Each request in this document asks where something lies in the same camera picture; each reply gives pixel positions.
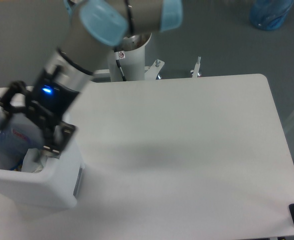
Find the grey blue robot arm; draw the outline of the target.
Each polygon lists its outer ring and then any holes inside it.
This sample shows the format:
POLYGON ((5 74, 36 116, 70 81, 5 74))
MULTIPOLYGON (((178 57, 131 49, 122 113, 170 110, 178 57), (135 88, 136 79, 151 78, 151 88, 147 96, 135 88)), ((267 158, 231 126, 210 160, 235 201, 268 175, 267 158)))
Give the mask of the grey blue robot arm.
POLYGON ((72 5, 66 38, 32 90, 13 81, 0 98, 0 130, 15 114, 24 114, 41 130, 41 153, 58 157, 77 129, 63 116, 109 52, 125 37, 176 29, 182 21, 180 0, 81 0, 72 5))

